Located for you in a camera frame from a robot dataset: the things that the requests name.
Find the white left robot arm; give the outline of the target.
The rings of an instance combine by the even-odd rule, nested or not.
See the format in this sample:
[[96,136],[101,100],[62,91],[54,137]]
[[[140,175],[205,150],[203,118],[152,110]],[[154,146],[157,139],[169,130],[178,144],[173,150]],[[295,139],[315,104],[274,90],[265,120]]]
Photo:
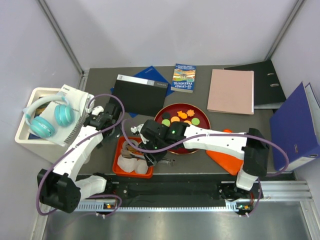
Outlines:
[[50,169],[38,173],[36,208],[40,215],[44,215],[40,204],[72,213],[84,199],[97,194],[106,199],[113,194],[113,185],[104,177],[91,175],[77,180],[77,176],[95,147],[121,123],[124,113],[123,106],[111,103],[95,107],[66,153]]

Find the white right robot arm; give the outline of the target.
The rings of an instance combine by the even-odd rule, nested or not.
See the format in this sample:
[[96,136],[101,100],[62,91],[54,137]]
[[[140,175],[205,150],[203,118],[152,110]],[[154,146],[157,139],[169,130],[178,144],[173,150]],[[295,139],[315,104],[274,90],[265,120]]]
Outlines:
[[245,198],[252,191],[254,182],[267,175],[270,145],[258,129],[232,133],[204,129],[185,122],[175,121],[166,126],[154,120],[132,127],[139,135],[139,145],[144,150],[147,164],[154,166],[173,148],[201,149],[234,157],[242,161],[233,192]]

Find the metal tongs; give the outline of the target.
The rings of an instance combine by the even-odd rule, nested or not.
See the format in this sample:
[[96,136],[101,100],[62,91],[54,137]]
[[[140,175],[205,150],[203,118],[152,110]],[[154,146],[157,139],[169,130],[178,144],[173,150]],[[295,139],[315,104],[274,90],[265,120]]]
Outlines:
[[[146,160],[143,153],[136,151],[130,145],[126,145],[124,148],[122,148],[120,151],[120,154],[122,157],[127,158],[127,159],[136,158],[138,160]],[[174,159],[169,159],[167,157],[164,157],[158,163],[166,164],[166,165],[173,165],[174,162],[175,162]]]

